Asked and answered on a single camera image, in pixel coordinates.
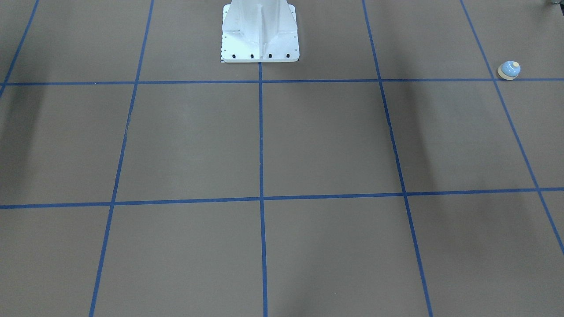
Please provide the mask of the blue call bell wooden base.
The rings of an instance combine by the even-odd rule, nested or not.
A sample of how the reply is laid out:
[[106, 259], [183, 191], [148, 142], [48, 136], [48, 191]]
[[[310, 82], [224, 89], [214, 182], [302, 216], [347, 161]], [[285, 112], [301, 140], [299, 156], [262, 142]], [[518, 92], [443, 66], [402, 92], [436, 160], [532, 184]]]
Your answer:
[[520, 71], [520, 63], [511, 60], [502, 63], [497, 69], [499, 77], [507, 81], [515, 80], [519, 76]]

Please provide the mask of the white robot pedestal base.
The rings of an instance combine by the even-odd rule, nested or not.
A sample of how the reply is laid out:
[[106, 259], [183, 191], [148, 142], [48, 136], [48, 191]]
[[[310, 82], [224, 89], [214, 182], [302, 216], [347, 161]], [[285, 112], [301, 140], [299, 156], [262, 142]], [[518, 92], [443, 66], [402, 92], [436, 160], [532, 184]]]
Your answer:
[[300, 59], [296, 8], [286, 0], [232, 0], [223, 6], [222, 14], [221, 62]]

